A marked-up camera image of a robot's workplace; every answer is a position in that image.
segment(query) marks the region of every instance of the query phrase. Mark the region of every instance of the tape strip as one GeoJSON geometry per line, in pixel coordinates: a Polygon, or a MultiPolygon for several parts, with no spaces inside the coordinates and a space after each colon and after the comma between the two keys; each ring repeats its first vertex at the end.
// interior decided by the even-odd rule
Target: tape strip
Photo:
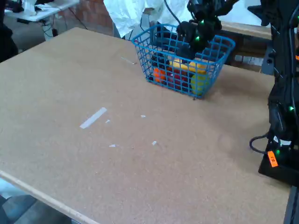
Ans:
{"type": "Polygon", "coordinates": [[[98,112],[96,112],[94,115],[92,115],[89,119],[87,119],[83,124],[80,125],[82,129],[85,129],[89,127],[93,122],[95,122],[100,116],[102,116],[107,109],[105,107],[102,107],[99,109],[98,112]]]}

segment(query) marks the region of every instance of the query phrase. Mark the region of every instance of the orange fruit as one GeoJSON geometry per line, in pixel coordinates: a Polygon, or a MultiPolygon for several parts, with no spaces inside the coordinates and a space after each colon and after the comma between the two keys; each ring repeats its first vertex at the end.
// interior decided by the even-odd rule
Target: orange fruit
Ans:
{"type": "Polygon", "coordinates": [[[164,70],[160,70],[159,68],[154,69],[154,77],[155,81],[160,83],[163,80],[166,80],[166,75],[164,70]]]}

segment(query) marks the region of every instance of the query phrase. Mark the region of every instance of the black mount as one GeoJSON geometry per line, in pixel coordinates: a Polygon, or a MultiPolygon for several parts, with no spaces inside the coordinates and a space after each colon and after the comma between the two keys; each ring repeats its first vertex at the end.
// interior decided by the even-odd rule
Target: black mount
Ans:
{"type": "Polygon", "coordinates": [[[271,24],[275,84],[268,98],[269,123],[266,152],[275,153],[278,167],[272,167],[267,155],[259,172],[272,178],[299,186],[298,128],[296,108],[299,85],[296,71],[294,28],[299,22],[299,0],[261,0],[261,6],[249,10],[271,24]]]}

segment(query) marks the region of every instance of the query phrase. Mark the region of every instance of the green apple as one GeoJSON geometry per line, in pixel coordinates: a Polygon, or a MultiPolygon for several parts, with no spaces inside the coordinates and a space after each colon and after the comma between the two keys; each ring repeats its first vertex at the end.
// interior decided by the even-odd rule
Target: green apple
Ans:
{"type": "Polygon", "coordinates": [[[206,87],[210,84],[210,77],[202,74],[194,74],[191,78],[192,92],[198,96],[202,94],[206,87]]]}

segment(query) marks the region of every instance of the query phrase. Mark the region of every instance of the particle board surface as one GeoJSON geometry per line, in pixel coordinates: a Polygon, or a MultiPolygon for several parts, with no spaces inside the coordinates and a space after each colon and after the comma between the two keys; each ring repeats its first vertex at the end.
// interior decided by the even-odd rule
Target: particle board surface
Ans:
{"type": "Polygon", "coordinates": [[[132,43],[75,28],[1,63],[0,176],[82,223],[282,223],[289,186],[248,146],[273,77],[224,66],[193,100],[121,57],[132,43]]]}

